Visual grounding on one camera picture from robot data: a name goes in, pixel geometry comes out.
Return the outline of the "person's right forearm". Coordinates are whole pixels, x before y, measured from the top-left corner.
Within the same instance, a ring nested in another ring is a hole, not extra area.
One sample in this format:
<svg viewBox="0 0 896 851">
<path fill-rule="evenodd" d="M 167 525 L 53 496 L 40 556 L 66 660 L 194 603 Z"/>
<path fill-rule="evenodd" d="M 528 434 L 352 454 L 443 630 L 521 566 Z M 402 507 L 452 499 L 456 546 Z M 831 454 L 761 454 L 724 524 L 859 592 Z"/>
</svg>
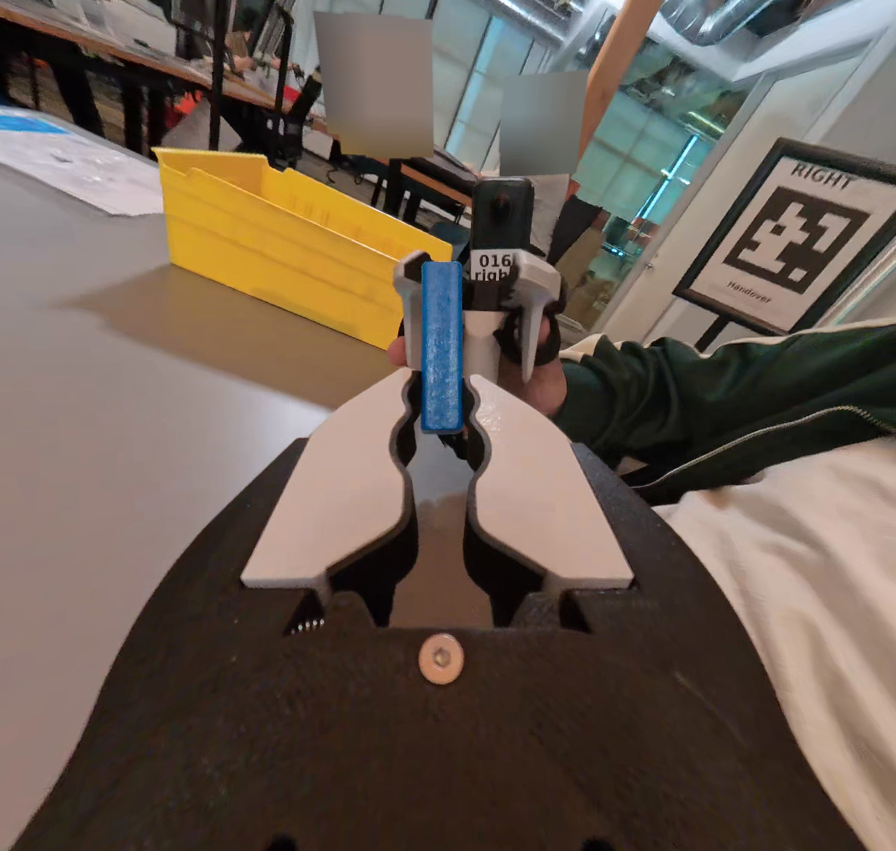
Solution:
<svg viewBox="0 0 896 851">
<path fill-rule="evenodd" d="M 554 423 L 650 505 L 894 437 L 895 326 L 868 321 L 729 342 L 705 356 L 670 338 L 593 335 L 562 351 Z"/>
</svg>

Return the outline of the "black office chair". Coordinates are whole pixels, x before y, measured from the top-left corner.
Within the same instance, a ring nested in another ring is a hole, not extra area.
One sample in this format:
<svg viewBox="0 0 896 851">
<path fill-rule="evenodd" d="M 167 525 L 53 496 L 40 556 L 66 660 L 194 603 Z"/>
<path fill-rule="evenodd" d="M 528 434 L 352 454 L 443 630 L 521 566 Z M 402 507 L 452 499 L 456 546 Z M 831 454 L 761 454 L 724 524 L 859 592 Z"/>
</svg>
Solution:
<svg viewBox="0 0 896 851">
<path fill-rule="evenodd" d="M 607 210 L 589 204 L 575 194 L 569 194 L 554 224 L 546 258 L 549 264 L 556 266 L 586 230 L 602 231 L 610 216 Z"/>
<path fill-rule="evenodd" d="M 308 73 L 304 85 L 296 92 L 285 115 L 276 116 L 273 126 L 273 149 L 269 164 L 276 168 L 294 167 L 305 151 L 304 131 L 313 106 L 322 92 L 321 66 Z"/>
</svg>

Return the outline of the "white printed sheet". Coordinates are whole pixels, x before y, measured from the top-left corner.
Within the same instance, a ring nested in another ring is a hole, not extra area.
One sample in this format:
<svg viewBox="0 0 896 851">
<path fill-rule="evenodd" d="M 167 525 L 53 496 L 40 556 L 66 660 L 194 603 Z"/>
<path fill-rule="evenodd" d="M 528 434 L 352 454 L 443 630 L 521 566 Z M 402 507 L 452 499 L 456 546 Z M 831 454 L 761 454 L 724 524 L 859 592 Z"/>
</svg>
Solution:
<svg viewBox="0 0 896 851">
<path fill-rule="evenodd" d="M 1 109 L 1 164 L 110 216 L 164 212 L 154 164 L 25 109 Z"/>
</svg>

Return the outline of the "wooden support post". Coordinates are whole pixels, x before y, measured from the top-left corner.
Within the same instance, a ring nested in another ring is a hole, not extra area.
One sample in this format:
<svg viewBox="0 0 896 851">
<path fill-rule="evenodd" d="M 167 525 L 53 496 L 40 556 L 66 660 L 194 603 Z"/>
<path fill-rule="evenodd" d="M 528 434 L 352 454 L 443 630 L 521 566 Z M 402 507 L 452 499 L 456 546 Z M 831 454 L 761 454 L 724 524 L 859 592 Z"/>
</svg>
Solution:
<svg viewBox="0 0 896 851">
<path fill-rule="evenodd" d="M 591 137 L 605 117 L 623 76 L 664 1 L 624 0 L 588 72 L 577 160 L 581 160 L 587 151 Z"/>
</svg>

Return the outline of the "yellow plastic bin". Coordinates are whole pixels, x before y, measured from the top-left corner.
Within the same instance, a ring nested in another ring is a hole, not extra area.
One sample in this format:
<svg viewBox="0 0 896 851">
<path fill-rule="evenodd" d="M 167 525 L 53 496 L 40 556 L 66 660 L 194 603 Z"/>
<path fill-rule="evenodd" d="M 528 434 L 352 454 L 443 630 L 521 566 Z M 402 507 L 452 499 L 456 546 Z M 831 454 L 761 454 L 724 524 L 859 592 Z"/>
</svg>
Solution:
<svg viewBox="0 0 896 851">
<path fill-rule="evenodd" d="M 441 239 L 262 155 L 154 149 L 169 261 L 378 349 L 398 330 L 393 270 Z"/>
</svg>

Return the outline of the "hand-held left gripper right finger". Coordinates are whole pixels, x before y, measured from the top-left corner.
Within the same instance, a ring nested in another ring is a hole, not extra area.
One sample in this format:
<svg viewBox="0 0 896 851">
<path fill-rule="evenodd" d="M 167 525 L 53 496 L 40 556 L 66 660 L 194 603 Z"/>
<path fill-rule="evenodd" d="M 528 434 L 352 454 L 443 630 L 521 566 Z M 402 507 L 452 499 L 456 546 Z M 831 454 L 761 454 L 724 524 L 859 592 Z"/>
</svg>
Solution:
<svg viewBox="0 0 896 851">
<path fill-rule="evenodd" d="M 484 444 L 469 486 L 471 526 L 552 596 L 630 588 L 633 571 L 566 435 L 482 375 L 467 386 L 469 439 Z"/>
</svg>

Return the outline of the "brown cardboard box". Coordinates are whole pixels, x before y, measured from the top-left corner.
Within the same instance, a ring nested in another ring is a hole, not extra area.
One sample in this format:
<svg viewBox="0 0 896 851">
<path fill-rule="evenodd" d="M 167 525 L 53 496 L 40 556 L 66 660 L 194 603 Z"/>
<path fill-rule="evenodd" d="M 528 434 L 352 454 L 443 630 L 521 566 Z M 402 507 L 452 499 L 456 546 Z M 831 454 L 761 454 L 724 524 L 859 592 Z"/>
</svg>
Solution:
<svg viewBox="0 0 896 851">
<path fill-rule="evenodd" d="M 567 285 L 564 315 L 585 329 L 591 328 L 616 291 L 615 258 L 606 257 L 602 230 L 589 228 L 556 265 Z"/>
</svg>

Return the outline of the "framed marker sign on stand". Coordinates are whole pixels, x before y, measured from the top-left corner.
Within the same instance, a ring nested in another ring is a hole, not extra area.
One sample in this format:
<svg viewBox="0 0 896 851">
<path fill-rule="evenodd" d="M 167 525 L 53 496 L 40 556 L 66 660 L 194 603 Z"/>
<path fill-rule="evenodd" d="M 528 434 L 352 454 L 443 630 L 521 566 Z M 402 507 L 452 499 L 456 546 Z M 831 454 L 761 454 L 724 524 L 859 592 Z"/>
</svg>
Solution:
<svg viewBox="0 0 896 851">
<path fill-rule="evenodd" d="M 818 326 L 894 232 L 894 165 L 776 140 L 673 291 L 715 315 L 696 349 L 731 324 L 764 337 Z"/>
</svg>

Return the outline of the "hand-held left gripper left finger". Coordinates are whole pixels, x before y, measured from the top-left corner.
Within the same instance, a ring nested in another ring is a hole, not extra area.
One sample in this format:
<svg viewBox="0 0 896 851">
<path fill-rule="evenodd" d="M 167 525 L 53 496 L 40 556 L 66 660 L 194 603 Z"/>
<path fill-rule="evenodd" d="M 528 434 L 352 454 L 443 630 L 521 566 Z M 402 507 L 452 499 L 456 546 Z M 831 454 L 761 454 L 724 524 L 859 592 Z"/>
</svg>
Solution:
<svg viewBox="0 0 896 851">
<path fill-rule="evenodd" d="M 246 588 L 311 590 L 324 607 L 349 591 L 392 609 L 418 554 L 407 470 L 417 378 L 400 368 L 316 428 L 242 571 Z"/>
</svg>

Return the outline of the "grey desk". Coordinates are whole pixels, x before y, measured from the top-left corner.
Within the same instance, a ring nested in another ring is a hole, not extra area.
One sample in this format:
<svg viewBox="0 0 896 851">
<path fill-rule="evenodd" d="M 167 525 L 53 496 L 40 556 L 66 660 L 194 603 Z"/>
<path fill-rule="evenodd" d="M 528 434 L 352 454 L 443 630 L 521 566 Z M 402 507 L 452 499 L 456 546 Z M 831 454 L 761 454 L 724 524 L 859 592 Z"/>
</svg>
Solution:
<svg viewBox="0 0 896 851">
<path fill-rule="evenodd" d="M 2 849 L 176 558 L 386 356 L 2 167 Z"/>
</svg>

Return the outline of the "wooden office desk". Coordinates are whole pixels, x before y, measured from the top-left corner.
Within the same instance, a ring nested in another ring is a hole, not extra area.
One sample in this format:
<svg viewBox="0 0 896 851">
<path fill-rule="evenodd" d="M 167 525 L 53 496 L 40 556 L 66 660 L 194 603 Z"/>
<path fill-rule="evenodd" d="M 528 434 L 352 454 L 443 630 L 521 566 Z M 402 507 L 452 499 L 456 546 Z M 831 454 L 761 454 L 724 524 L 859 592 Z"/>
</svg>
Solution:
<svg viewBox="0 0 896 851">
<path fill-rule="evenodd" d="M 166 101 L 182 94 L 185 82 L 196 79 L 183 61 L 138 43 L 118 42 L 35 0 L 2 0 L 1 18 L 4 25 L 15 28 L 13 34 L 20 38 L 22 49 L 28 54 L 45 60 L 50 40 L 69 43 L 78 48 L 78 54 L 52 54 L 51 57 L 65 66 L 107 75 L 125 89 L 144 91 L 148 97 L 146 114 L 126 120 L 126 147 L 138 154 L 147 154 L 162 145 L 167 132 Z M 252 58 L 236 62 L 230 53 L 225 74 L 225 99 L 242 102 L 259 113 L 257 135 L 263 147 L 252 151 L 264 152 L 268 158 L 273 149 L 276 116 L 286 114 L 291 100 L 312 72 L 303 72 L 291 63 L 288 67 L 285 84 L 278 86 L 278 92 L 283 92 L 284 97 L 282 101 L 276 100 L 274 109 L 264 106 L 263 95 L 249 81 L 248 74 L 254 69 Z"/>
<path fill-rule="evenodd" d="M 471 207 L 479 173 L 449 152 L 436 148 L 428 158 L 388 162 L 384 210 L 409 225 L 417 222 L 420 206 L 430 205 L 455 223 Z"/>
</svg>

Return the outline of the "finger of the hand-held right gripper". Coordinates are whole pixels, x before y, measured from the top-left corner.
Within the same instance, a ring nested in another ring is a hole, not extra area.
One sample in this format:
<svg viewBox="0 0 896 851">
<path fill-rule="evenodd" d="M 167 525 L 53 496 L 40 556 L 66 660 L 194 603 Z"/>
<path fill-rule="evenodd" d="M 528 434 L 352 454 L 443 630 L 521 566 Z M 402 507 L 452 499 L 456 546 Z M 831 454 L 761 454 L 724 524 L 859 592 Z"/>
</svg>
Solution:
<svg viewBox="0 0 896 851">
<path fill-rule="evenodd" d="M 393 271 L 393 287 L 402 306 L 401 328 L 405 338 L 406 360 L 412 370 L 421 368 L 422 270 L 428 262 L 428 252 L 411 252 L 396 264 Z"/>
<path fill-rule="evenodd" d="M 545 260 L 531 252 L 513 254 L 515 278 L 509 298 L 510 336 L 519 348 L 521 379 L 527 384 L 535 369 L 543 318 L 559 302 L 562 277 Z"/>
</svg>

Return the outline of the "blue rectangular block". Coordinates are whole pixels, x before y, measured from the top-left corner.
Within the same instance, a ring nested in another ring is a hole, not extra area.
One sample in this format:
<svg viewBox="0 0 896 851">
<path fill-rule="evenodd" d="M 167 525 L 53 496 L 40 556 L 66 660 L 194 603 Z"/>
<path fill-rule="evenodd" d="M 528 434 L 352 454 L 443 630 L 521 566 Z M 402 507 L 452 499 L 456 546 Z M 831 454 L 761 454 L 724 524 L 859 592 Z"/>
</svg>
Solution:
<svg viewBox="0 0 896 851">
<path fill-rule="evenodd" d="M 462 431 L 462 281 L 460 263 L 423 265 L 420 423 L 426 433 Z"/>
</svg>

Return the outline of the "person's right hand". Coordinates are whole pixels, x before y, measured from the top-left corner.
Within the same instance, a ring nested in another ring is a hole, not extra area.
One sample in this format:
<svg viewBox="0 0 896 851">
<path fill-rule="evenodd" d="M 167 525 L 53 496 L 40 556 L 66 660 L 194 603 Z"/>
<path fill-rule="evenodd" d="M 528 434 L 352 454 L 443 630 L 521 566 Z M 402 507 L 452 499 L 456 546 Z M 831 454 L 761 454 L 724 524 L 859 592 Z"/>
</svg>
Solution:
<svg viewBox="0 0 896 851">
<path fill-rule="evenodd" d="M 550 322 L 548 319 L 542 318 L 539 330 L 540 346 L 546 343 L 549 334 Z M 399 336 L 393 339 L 386 353 L 392 366 L 405 366 L 407 364 L 406 338 Z M 526 382 L 522 378 L 521 366 L 501 354 L 498 385 L 550 419 L 554 418 L 566 400 L 566 376 L 563 365 L 557 357 L 542 366 L 535 367 L 531 379 Z"/>
</svg>

